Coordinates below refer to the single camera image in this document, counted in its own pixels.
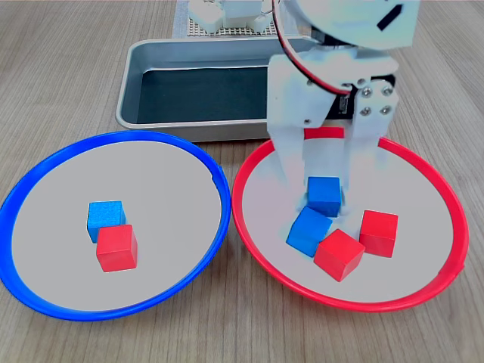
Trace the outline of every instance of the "red cube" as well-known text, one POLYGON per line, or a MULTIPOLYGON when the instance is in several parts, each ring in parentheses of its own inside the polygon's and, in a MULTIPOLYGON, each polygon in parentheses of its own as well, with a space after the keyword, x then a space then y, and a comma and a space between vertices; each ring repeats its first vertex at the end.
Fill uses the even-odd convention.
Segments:
POLYGON ((104 272, 136 268, 138 242, 132 225, 100 228, 96 255, 104 272))
POLYGON ((341 282, 358 267, 364 251, 365 246, 337 229, 319 244, 315 264, 341 282))
POLYGON ((365 252, 392 257, 398 221, 394 214, 365 210, 360 231, 360 244, 365 246, 365 252))

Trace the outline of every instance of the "metal tray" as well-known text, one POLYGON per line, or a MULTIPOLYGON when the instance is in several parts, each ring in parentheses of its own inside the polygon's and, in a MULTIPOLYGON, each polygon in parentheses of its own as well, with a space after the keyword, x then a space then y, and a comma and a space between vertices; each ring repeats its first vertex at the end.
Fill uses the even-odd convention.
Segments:
MULTIPOLYGON (((290 42, 296 51, 315 44, 306 36, 290 42)), ((282 53, 273 36, 137 42, 128 51, 116 120, 191 142, 268 138, 267 66, 282 53)))

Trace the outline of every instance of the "blue cube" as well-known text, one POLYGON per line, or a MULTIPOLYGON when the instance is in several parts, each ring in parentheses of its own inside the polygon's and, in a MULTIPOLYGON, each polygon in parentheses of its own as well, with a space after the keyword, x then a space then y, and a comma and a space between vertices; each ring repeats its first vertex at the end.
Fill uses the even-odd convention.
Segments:
POLYGON ((98 242, 100 228, 125 224, 126 215, 121 202, 92 202, 89 204, 88 233, 93 244, 98 242))
POLYGON ((328 217, 305 206, 290 229, 287 244, 309 257, 314 257, 332 223, 328 217))
POLYGON ((308 178, 308 207, 326 217, 337 217, 341 208, 340 179, 310 176, 308 178))

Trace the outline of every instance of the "tabletop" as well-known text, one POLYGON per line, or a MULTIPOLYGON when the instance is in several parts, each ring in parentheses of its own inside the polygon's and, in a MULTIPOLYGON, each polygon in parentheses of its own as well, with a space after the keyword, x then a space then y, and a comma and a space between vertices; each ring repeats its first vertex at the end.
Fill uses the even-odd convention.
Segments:
MULTIPOLYGON (((130 45, 172 36, 175 2, 0 2, 0 199, 39 161, 122 129, 116 103, 130 45)), ((272 278, 234 223, 182 292, 137 315, 47 318, 0 286, 0 362, 482 362, 484 2, 423 2, 400 64, 389 138, 442 173, 470 229, 466 268, 444 293, 397 313, 320 306, 272 278)), ((230 186, 260 141, 202 144, 230 186)))

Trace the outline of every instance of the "black mat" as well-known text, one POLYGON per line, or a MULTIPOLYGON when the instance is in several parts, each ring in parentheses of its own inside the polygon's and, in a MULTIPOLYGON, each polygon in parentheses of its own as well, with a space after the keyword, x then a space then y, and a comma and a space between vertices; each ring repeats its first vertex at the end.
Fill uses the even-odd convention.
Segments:
POLYGON ((267 68, 153 70, 143 75, 138 124, 265 119, 267 68))

